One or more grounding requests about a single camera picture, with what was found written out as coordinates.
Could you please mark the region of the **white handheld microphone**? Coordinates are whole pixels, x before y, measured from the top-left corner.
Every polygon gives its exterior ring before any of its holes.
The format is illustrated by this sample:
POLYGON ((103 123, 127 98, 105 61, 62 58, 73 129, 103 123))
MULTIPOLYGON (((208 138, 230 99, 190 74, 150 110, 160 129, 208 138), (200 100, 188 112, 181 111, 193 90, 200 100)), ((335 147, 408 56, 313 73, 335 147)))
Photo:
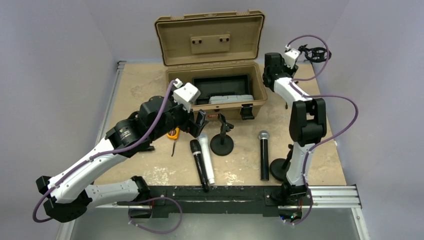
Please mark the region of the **white handheld microphone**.
POLYGON ((203 156, 203 162, 206 172, 206 177, 208 180, 209 185, 215 184, 215 174, 212 164, 212 158, 210 153, 210 146, 209 146, 209 138, 206 133, 201 133, 198 137, 198 141, 201 147, 201 152, 203 156))

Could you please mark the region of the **black handheld microphone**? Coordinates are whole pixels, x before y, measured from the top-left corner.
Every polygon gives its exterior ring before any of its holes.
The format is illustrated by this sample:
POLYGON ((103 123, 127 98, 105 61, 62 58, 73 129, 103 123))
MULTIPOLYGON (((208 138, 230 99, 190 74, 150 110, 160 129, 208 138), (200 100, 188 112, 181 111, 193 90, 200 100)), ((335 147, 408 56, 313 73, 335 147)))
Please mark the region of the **black handheld microphone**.
POLYGON ((189 142, 192 155, 194 157, 196 169, 198 172, 199 180, 202 186, 202 189, 205 193, 209 192, 208 179, 206 175, 206 169, 204 165, 203 155, 200 143, 197 139, 193 139, 189 142))

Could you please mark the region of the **black round-base mic stand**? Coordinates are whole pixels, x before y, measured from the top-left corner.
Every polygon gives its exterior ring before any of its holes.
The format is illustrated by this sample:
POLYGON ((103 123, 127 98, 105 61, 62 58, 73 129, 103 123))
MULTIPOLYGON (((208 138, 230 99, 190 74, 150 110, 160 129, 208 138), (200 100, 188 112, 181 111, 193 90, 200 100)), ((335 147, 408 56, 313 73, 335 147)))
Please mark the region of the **black round-base mic stand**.
POLYGON ((227 135, 234 128, 234 125, 227 122, 222 113, 218 114, 218 121, 221 123, 220 133, 211 139, 210 149, 215 155, 223 157, 229 155, 234 149, 234 141, 227 135))

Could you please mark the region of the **silver-head black microphone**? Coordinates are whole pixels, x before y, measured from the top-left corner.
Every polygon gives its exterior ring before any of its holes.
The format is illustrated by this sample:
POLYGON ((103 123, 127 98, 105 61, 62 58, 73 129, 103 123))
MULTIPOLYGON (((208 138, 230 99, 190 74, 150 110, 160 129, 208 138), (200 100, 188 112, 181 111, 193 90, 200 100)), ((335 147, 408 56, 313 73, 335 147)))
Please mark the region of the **silver-head black microphone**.
POLYGON ((260 180, 269 181, 269 138, 270 134, 266 130, 261 130, 258 134, 260 142, 260 180))

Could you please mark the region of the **black tripod mic stand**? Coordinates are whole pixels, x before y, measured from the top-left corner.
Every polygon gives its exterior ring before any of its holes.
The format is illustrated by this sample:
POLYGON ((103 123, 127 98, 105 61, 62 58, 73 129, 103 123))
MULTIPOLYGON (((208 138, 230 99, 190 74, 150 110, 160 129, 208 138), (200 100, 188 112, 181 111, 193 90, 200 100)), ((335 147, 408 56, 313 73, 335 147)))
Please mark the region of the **black tripod mic stand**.
MULTIPOLYGON (((299 48, 297 48, 297 50, 300 51, 300 55, 304 53, 304 57, 306 58, 306 60, 310 61, 311 63, 322 63, 322 62, 325 62, 326 60, 329 60, 332 56, 332 53, 324 47, 308 48, 307 45, 305 44, 305 45, 301 45, 299 48)), ((290 78, 293 78, 296 71, 298 70, 298 66, 295 64, 293 69, 289 69, 288 67, 285 66, 285 61, 283 58, 282 60, 283 60, 283 67, 282 67, 283 72, 287 74, 290 78)))

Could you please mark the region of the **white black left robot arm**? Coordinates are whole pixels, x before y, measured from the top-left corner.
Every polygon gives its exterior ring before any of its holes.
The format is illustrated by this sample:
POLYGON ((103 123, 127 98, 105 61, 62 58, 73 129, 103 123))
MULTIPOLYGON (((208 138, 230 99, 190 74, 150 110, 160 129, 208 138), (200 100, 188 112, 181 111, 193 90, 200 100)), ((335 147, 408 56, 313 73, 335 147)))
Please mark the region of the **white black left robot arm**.
POLYGON ((141 176, 98 185, 95 180, 135 154, 145 152, 152 142, 172 130, 180 129, 198 137, 207 124, 206 112, 194 113, 172 98, 153 96, 138 111, 116 123, 101 141, 64 172, 36 180, 42 194, 37 207, 43 207, 47 220, 66 223, 82 216, 88 209, 113 202, 142 205, 151 191, 141 176))

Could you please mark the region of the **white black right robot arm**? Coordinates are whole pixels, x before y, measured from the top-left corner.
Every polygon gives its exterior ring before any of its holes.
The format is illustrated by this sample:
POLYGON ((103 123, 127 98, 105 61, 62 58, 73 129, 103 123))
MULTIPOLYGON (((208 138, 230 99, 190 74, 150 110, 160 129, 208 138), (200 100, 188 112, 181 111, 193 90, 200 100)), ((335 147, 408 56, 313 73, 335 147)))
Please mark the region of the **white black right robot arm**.
POLYGON ((291 108, 289 135, 292 147, 287 159, 276 159, 270 166, 272 176, 282 181, 280 196, 288 204, 306 195, 313 146, 327 134, 325 101, 309 97, 294 80, 299 54, 297 50, 284 54, 266 53, 262 75, 263 84, 282 97, 291 108))

